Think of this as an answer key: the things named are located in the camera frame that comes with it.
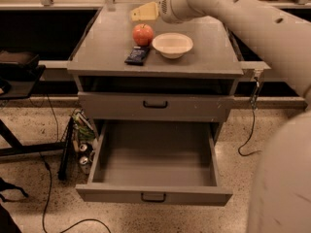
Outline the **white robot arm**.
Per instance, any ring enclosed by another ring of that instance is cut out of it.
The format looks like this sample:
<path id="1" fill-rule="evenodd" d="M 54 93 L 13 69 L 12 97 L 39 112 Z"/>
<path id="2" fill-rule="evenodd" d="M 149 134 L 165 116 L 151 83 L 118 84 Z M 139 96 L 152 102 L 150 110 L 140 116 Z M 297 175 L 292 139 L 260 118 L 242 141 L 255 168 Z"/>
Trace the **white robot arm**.
<path id="1" fill-rule="evenodd" d="M 311 23 L 259 0 L 159 0 L 130 12 L 134 21 L 218 19 L 311 102 Z M 285 123 L 260 155 L 247 233 L 311 233 L 311 113 Z"/>

